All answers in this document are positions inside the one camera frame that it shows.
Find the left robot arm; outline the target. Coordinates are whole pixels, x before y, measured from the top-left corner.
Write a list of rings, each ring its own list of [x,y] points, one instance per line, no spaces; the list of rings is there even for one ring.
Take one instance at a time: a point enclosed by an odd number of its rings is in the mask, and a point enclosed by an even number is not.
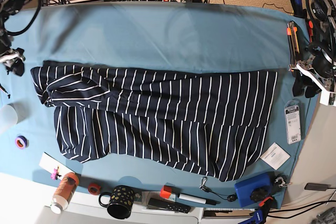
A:
[[[335,106],[335,0],[291,0],[294,16],[305,19],[309,43],[300,49],[298,25],[287,24],[290,48],[289,70],[295,78],[294,96],[312,98]]]

